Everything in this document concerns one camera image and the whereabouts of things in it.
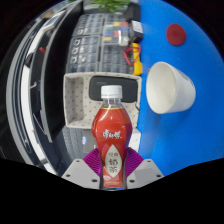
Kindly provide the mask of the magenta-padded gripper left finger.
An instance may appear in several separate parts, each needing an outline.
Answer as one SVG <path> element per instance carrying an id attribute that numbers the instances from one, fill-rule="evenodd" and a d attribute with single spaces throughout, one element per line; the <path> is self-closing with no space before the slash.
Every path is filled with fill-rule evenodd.
<path id="1" fill-rule="evenodd" d="M 98 149 L 83 159 L 75 159 L 62 176 L 76 185 L 89 189 L 102 188 L 102 161 Z"/>

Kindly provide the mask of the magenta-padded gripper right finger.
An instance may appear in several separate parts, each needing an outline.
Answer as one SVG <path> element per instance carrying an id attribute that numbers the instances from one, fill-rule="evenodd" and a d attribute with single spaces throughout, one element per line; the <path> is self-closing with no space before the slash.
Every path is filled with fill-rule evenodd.
<path id="1" fill-rule="evenodd" d="M 134 149 L 127 150 L 124 163 L 125 189 L 136 189 L 163 178 L 152 159 L 143 159 Z"/>

